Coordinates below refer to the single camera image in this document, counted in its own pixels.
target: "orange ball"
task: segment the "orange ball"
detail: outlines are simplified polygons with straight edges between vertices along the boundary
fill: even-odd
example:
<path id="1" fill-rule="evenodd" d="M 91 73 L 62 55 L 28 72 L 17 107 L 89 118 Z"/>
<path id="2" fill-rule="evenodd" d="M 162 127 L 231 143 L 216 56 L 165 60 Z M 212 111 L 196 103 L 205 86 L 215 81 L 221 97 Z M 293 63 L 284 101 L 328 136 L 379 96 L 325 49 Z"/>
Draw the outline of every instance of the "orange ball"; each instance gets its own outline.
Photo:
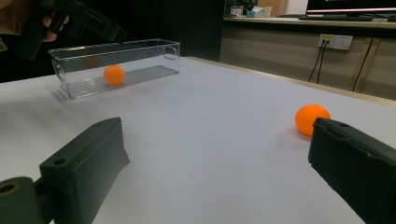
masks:
<path id="1" fill-rule="evenodd" d="M 125 72 L 121 66 L 111 64 L 105 68 L 105 80 L 111 85 L 120 85 L 125 79 Z"/>
<path id="2" fill-rule="evenodd" d="M 301 107 L 295 117 L 295 123 L 300 133 L 312 136 L 314 122 L 317 118 L 330 119 L 329 111 L 321 105 L 305 105 Z"/>

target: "clear plastic container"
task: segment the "clear plastic container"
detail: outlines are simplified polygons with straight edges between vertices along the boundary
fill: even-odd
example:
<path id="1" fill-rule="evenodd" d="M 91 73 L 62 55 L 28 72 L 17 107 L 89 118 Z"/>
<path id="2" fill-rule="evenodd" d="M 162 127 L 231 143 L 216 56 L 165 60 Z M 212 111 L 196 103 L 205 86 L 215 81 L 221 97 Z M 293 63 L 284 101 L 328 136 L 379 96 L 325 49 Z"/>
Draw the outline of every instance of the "clear plastic container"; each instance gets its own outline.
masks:
<path id="1" fill-rule="evenodd" d="M 49 50 L 55 74 L 70 99 L 178 74 L 179 53 L 178 42 L 163 39 Z M 125 75 L 116 85 L 104 76 L 105 69 L 114 64 L 121 66 Z"/>

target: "power outlet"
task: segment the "power outlet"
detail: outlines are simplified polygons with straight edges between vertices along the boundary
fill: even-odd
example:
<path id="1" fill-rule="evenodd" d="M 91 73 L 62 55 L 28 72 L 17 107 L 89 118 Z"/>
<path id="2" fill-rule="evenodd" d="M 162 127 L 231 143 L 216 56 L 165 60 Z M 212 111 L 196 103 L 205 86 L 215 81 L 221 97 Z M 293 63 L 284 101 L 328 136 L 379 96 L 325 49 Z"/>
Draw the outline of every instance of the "power outlet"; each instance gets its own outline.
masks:
<path id="1" fill-rule="evenodd" d="M 332 46 L 334 44 L 334 39 L 335 39 L 335 35 L 321 34 L 318 42 L 318 47 L 324 47 L 323 41 L 328 41 L 326 48 L 332 49 Z"/>
<path id="2" fill-rule="evenodd" d="M 349 50 L 350 45 L 352 44 L 352 39 L 352 35 L 337 35 L 334 39 L 332 47 L 334 49 Z"/>

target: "computer monitor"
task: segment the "computer monitor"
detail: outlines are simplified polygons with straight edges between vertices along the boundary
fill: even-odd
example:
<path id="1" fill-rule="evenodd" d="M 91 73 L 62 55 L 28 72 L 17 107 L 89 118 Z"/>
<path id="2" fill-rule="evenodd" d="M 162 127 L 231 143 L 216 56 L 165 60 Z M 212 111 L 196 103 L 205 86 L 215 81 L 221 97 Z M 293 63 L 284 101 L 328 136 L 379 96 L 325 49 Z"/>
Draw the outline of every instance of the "computer monitor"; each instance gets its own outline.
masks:
<path id="1" fill-rule="evenodd" d="M 306 15 L 396 14 L 395 0 L 308 0 Z"/>

